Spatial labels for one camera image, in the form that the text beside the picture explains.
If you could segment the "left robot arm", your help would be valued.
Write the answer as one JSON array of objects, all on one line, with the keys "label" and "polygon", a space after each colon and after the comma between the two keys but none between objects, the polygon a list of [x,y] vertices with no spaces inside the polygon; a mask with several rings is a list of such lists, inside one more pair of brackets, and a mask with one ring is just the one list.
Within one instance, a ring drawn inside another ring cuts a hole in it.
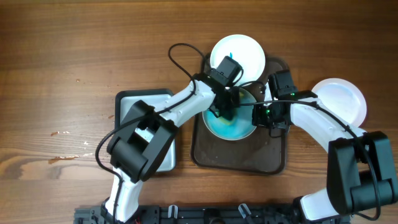
[{"label": "left robot arm", "polygon": [[135,214],[143,183],[163,163],[181,125],[212,106],[222,113],[238,102],[238,87],[194,80],[163,101],[133,103],[119,127],[105,137],[114,174],[105,208],[113,223],[125,223]]}]

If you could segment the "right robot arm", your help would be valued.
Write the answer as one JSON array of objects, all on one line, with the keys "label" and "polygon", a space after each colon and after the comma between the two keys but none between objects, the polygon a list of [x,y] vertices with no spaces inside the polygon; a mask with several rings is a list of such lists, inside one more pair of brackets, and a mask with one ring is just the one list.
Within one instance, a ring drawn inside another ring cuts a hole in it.
[{"label": "right robot arm", "polygon": [[253,104],[252,121],[267,128],[297,126],[327,152],[326,187],[294,201],[292,221],[320,223],[357,215],[376,221],[384,205],[397,203],[391,142],[343,121],[315,95]]}]

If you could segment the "green and yellow sponge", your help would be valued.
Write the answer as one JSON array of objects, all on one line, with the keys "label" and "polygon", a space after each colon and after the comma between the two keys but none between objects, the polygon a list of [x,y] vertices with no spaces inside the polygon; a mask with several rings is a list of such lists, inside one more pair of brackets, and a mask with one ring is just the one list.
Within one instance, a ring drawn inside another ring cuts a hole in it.
[{"label": "green and yellow sponge", "polygon": [[237,120],[236,115],[228,115],[228,117],[220,116],[216,118],[216,122],[219,123],[220,125],[225,125],[225,126],[231,126],[233,125]]}]

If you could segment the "white plate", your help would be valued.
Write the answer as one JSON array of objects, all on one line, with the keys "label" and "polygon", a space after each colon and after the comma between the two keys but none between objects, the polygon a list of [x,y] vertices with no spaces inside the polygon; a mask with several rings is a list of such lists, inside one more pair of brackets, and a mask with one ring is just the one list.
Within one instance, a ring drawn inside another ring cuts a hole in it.
[{"label": "white plate", "polygon": [[241,73],[235,78],[236,85],[258,80],[265,69],[265,53],[260,44],[249,36],[233,34],[217,42],[210,55],[211,67],[216,68],[226,56],[237,61],[244,70],[240,80]]},{"label": "white plate", "polygon": [[235,108],[236,122],[231,126],[220,125],[216,117],[209,110],[202,112],[202,118],[206,128],[220,139],[238,141],[248,137],[256,127],[252,125],[253,105]]},{"label": "white plate", "polygon": [[317,83],[312,91],[329,110],[353,126],[360,127],[364,122],[368,112],[366,100],[349,81],[327,78]]}]

